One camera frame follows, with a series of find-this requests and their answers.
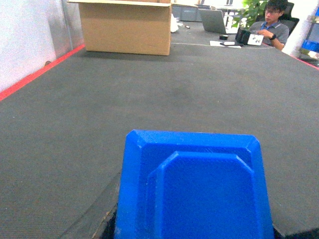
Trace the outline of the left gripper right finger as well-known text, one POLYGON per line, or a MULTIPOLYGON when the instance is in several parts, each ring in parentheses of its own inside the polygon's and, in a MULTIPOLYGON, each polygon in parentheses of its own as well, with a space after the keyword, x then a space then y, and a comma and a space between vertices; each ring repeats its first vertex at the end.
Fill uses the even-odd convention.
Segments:
POLYGON ((319 228, 310 228, 301 223, 273 223, 276 239, 318 239, 319 228))

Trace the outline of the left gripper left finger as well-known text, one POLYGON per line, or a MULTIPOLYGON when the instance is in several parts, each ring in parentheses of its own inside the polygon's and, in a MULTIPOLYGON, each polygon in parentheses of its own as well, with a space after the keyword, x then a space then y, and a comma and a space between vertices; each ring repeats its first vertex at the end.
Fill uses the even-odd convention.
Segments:
POLYGON ((59 237, 61 239, 113 239, 120 178, 119 172, 89 209, 59 237))

